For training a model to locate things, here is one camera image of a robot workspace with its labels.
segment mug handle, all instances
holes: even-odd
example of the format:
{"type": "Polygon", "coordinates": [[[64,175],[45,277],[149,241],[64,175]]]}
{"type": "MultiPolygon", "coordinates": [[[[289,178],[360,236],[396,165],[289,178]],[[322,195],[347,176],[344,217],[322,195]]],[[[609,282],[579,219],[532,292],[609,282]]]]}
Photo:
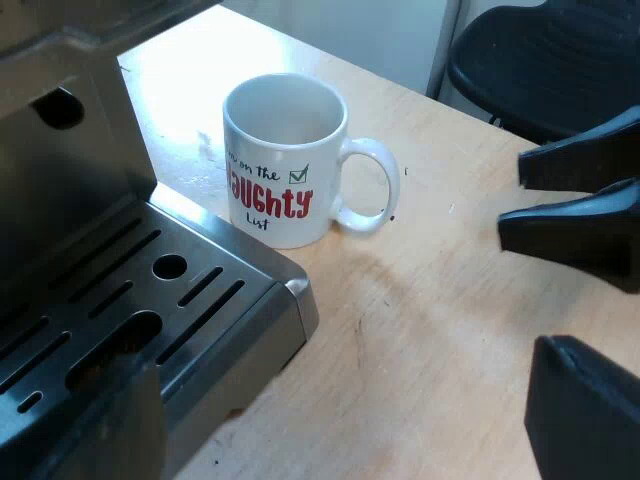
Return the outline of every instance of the mug handle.
{"type": "Polygon", "coordinates": [[[398,205],[398,196],[400,194],[398,164],[393,153],[377,140],[371,138],[358,138],[356,140],[346,138],[340,148],[340,157],[338,159],[340,168],[351,155],[355,154],[366,155],[384,170],[389,182],[387,206],[381,213],[373,217],[360,215],[345,206],[342,195],[338,193],[333,203],[332,217],[340,225],[352,232],[375,232],[391,218],[398,205]]]}

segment espresso machine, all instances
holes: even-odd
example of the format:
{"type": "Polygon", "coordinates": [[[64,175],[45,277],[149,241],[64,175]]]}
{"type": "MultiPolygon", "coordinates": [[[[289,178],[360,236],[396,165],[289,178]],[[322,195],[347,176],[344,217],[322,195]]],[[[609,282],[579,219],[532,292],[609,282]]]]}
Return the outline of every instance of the espresso machine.
{"type": "Polygon", "coordinates": [[[172,478],[309,339],[295,263],[156,180],[117,55],[215,0],[0,0],[0,477],[172,478]]]}

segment white wall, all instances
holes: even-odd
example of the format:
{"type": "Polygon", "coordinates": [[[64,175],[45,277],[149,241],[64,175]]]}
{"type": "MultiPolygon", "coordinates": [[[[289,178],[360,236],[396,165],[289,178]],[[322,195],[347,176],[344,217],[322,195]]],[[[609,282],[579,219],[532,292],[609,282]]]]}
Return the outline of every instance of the white wall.
{"type": "MultiPolygon", "coordinates": [[[[500,5],[515,5],[520,7],[535,7],[544,3],[543,0],[462,0],[460,5],[460,14],[454,32],[454,38],[457,38],[460,33],[479,15],[486,12],[490,8],[498,7],[500,5]]],[[[446,103],[447,105],[473,115],[476,118],[480,118],[485,121],[489,121],[491,114],[485,112],[480,107],[476,106],[469,100],[467,100],[460,92],[458,92],[451,80],[447,75],[444,76],[440,94],[438,95],[438,101],[446,103]]]]}
{"type": "Polygon", "coordinates": [[[223,5],[424,94],[439,85],[433,79],[446,60],[458,2],[225,0],[223,5]]]}

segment mug rim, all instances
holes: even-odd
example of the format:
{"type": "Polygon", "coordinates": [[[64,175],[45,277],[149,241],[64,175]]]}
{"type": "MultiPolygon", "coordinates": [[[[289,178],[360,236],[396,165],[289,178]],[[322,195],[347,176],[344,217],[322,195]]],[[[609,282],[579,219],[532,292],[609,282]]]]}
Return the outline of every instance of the mug rim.
{"type": "Polygon", "coordinates": [[[278,150],[302,150],[302,149],[311,148],[311,147],[315,147],[315,146],[319,146],[319,145],[322,145],[324,143],[327,143],[327,142],[333,140],[336,136],[338,136],[340,134],[340,132],[342,132],[344,130],[344,128],[345,128],[345,126],[347,124],[348,116],[349,116],[349,113],[348,113],[348,110],[347,110],[347,104],[344,101],[344,98],[342,97],[342,95],[340,95],[340,93],[335,88],[333,88],[331,85],[329,85],[329,84],[327,84],[327,83],[323,82],[322,80],[319,80],[319,79],[317,79],[315,77],[312,77],[310,75],[305,75],[303,73],[297,73],[297,72],[267,73],[267,74],[264,74],[264,75],[258,75],[258,76],[249,78],[249,79],[239,83],[225,97],[224,103],[223,103],[223,106],[222,106],[222,110],[223,110],[223,115],[224,115],[224,119],[225,119],[226,123],[233,129],[234,132],[236,132],[242,138],[244,138],[245,140],[247,140],[249,142],[255,143],[256,145],[259,145],[261,147],[273,148],[273,149],[278,149],[278,150]],[[229,99],[241,87],[244,87],[248,83],[252,83],[254,81],[257,81],[257,80],[262,79],[262,78],[267,78],[267,77],[298,77],[298,78],[300,78],[302,80],[315,83],[316,85],[318,85],[318,86],[320,86],[320,87],[322,87],[322,88],[324,88],[326,90],[329,90],[329,92],[331,92],[338,99],[338,101],[340,102],[340,106],[342,107],[342,120],[340,121],[340,125],[338,125],[338,127],[333,132],[331,132],[329,135],[327,135],[326,137],[320,138],[319,140],[314,140],[313,142],[309,142],[309,143],[294,143],[294,144],[290,144],[290,143],[274,143],[274,142],[268,142],[266,140],[261,140],[261,139],[259,139],[257,137],[254,137],[253,135],[248,134],[247,132],[242,130],[240,127],[238,127],[235,124],[235,122],[231,119],[231,116],[229,115],[229,110],[228,110],[229,99]]]}

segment wall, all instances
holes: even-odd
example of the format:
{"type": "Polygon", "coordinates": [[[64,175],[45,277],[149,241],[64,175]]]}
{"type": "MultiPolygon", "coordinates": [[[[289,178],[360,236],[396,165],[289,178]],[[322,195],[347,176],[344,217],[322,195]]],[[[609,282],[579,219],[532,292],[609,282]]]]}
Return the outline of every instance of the wall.
{"type": "Polygon", "coordinates": [[[223,5],[420,93],[435,94],[459,0],[225,0],[223,5]]]}

